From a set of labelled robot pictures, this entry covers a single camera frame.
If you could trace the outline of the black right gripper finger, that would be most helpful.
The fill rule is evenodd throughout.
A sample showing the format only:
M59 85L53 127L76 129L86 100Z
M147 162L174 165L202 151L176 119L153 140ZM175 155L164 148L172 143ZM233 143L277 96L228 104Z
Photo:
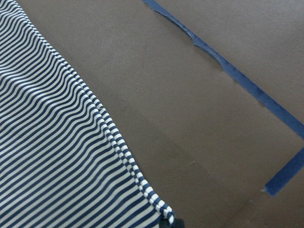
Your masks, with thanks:
M169 222L169 219L163 218L159 221L159 228L185 228L185 224L180 218L175 218L172 223Z

